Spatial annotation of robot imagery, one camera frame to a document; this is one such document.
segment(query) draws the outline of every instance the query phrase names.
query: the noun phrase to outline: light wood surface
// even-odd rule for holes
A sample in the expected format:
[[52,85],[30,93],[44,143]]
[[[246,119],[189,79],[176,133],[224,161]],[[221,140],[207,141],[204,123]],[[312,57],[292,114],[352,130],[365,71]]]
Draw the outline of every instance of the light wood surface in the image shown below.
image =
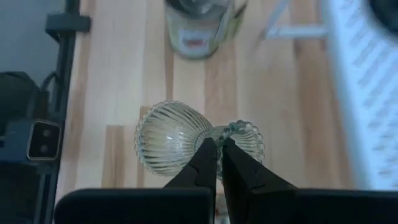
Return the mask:
[[[352,187],[322,40],[259,41],[277,0],[250,0],[242,29],[205,61],[175,55],[161,0],[81,0],[91,33],[78,34],[57,200],[87,187],[161,187],[134,151],[142,113],[182,101],[214,125],[244,119],[266,141],[264,165],[299,187]],[[317,22],[293,1],[280,23]]]

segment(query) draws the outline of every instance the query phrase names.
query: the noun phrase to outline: wooden table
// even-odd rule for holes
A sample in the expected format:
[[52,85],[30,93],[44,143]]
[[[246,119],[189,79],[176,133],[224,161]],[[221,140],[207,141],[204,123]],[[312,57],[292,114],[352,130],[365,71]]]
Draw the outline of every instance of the wooden table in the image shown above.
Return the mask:
[[[140,115],[182,101],[214,125],[244,119],[266,141],[265,166],[299,187],[350,188],[351,174],[322,40],[258,41],[277,0],[250,0],[242,29],[206,61],[169,45],[161,0],[81,0],[57,200],[87,187],[161,187],[134,151]],[[317,21],[293,1],[281,23]]]

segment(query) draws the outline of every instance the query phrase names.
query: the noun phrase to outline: metal bracket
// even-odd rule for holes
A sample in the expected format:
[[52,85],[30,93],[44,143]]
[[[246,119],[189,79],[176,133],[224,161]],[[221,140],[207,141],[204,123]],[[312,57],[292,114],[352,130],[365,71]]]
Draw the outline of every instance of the metal bracket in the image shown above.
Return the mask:
[[290,0],[280,0],[268,18],[264,30],[265,39],[307,39],[322,38],[327,35],[328,30],[325,25],[306,25],[306,26],[284,26],[275,27],[276,22],[282,15]]
[[91,27],[91,18],[78,14],[62,13],[47,16],[45,31],[55,41],[59,42],[61,35],[74,32],[88,33]]

